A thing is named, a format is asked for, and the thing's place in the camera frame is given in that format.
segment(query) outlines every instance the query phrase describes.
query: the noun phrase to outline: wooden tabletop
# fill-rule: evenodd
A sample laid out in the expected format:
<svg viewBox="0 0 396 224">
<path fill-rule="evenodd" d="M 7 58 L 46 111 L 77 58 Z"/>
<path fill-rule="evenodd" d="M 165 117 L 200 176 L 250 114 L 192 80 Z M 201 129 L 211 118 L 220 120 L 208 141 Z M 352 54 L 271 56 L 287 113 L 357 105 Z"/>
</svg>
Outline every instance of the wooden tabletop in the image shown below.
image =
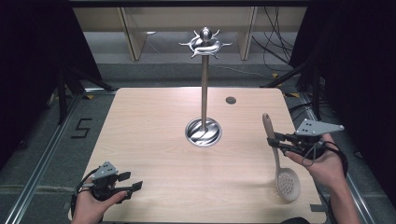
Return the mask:
<svg viewBox="0 0 396 224">
<path fill-rule="evenodd" d="M 229 96 L 236 104 L 226 102 Z M 294 132 L 280 90 L 209 88 L 207 116 L 222 136 L 212 147 L 196 147 L 185 129 L 201 117 L 201 88 L 118 90 L 86 173 L 110 161 L 121 173 L 132 172 L 117 187 L 141 180 L 143 187 L 112 206 L 104 221 L 279 223 L 304 217 L 323 223 L 325 213 L 311 211 L 311 204 L 321 204 L 312 177 L 283 156 L 280 165 L 298 174 L 302 191 L 292 203 L 279 197 L 262 113 L 276 132 Z"/>
</svg>

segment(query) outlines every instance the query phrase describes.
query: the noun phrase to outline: person's left hand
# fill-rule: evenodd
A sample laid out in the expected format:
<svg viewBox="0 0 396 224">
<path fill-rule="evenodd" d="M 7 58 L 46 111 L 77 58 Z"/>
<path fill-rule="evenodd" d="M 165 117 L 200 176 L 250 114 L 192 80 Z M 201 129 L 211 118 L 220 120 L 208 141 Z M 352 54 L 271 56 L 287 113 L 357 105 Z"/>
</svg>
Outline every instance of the person's left hand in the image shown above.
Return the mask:
<svg viewBox="0 0 396 224">
<path fill-rule="evenodd" d="M 97 224 L 102 219 L 105 211 L 113 204 L 121 201 L 126 194 L 126 191 L 121 191 L 106 201 L 100 202 L 93 198 L 90 190 L 82 191 L 77 197 L 72 224 Z"/>
</svg>

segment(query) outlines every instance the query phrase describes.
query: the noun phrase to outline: forearm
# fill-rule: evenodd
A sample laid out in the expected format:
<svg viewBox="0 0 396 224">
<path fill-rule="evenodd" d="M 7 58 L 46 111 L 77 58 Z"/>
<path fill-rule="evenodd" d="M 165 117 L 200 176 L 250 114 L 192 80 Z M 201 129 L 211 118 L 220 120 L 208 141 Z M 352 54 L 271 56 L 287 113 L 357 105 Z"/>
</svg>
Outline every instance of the forearm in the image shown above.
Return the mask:
<svg viewBox="0 0 396 224">
<path fill-rule="evenodd" d="M 361 223 L 347 182 L 339 181 L 329 191 L 332 211 L 338 224 Z"/>
</svg>

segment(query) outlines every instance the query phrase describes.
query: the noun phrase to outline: table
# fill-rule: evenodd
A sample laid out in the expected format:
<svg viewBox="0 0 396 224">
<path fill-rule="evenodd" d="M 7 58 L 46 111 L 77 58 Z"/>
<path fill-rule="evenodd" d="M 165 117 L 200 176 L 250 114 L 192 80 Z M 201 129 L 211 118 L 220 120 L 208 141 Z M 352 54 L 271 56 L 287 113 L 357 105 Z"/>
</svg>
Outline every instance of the table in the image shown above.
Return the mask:
<svg viewBox="0 0 396 224">
<path fill-rule="evenodd" d="M 226 98 L 236 103 L 230 105 Z M 304 217 L 323 223 L 325 213 L 314 182 L 304 167 L 280 158 L 300 177 L 300 197 L 286 203 L 276 192 L 275 160 L 266 143 L 262 113 L 276 132 L 292 133 L 278 89 L 209 88 L 207 115 L 222 129 L 212 147 L 196 147 L 186 125 L 201 116 L 201 88 L 118 90 L 86 169 L 110 161 L 131 171 L 128 186 L 143 180 L 130 201 L 112 206 L 104 221 L 171 223 L 279 223 Z"/>
</svg>

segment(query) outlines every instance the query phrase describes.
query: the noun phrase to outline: floor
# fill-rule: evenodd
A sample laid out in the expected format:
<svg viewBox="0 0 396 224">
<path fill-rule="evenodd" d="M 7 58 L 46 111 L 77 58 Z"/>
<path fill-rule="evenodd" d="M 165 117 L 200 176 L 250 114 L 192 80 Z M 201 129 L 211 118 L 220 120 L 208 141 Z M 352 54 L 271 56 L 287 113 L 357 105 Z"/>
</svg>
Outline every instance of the floor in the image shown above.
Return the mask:
<svg viewBox="0 0 396 224">
<path fill-rule="evenodd" d="M 123 33 L 86 33 L 85 36 L 104 81 L 112 86 L 200 85 L 199 72 L 193 78 L 180 75 L 189 69 L 197 71 L 200 68 L 200 58 L 191 59 L 192 53 L 188 47 L 178 44 L 189 42 L 194 37 L 192 32 L 150 34 L 137 62 L 130 60 Z M 266 45 L 264 33 L 254 36 L 262 45 Z M 283 43 L 287 41 L 292 45 L 296 34 L 282 34 L 282 37 L 285 39 Z M 248 60 L 242 61 L 235 41 L 236 34 L 220 34 L 219 38 L 223 43 L 233 44 L 224 47 L 218 54 L 218 59 L 210 58 L 209 69 L 218 76 L 210 81 L 212 86 L 257 87 L 291 69 L 277 57 L 264 53 L 254 41 L 250 46 Z M 269 44 L 268 49 L 287 60 L 289 55 L 277 46 L 282 42 L 276 38 L 272 40 L 275 44 Z M 159 76 L 163 76 L 161 82 L 157 80 Z M 278 86 L 289 96 L 285 97 L 288 107 L 297 108 L 290 113 L 295 126 L 304 118 L 316 118 L 309 106 L 295 107 L 310 101 L 309 92 L 300 92 L 299 97 L 294 97 L 294 93 L 298 93 L 294 87 L 297 79 L 298 76 Z M 88 82 L 84 85 L 88 90 L 84 97 L 69 99 L 70 116 L 64 125 L 57 124 L 59 109 L 55 99 L 27 137 L 29 147 L 16 151 L 0 172 L 0 222 L 15 217 L 16 223 L 68 223 L 70 194 L 85 171 L 115 93 L 98 90 Z M 332 109 L 325 104 L 325 99 L 322 100 L 322 121 L 339 123 Z M 79 124 L 89 125 L 88 137 L 76 137 L 81 136 L 81 131 L 77 130 Z M 333 137 L 350 162 L 347 180 L 361 211 L 361 222 L 396 223 L 394 207 L 375 181 L 364 159 L 354 154 L 356 148 L 347 133 L 335 133 Z M 318 189 L 327 199 L 329 195 L 326 189 L 321 186 Z"/>
</svg>

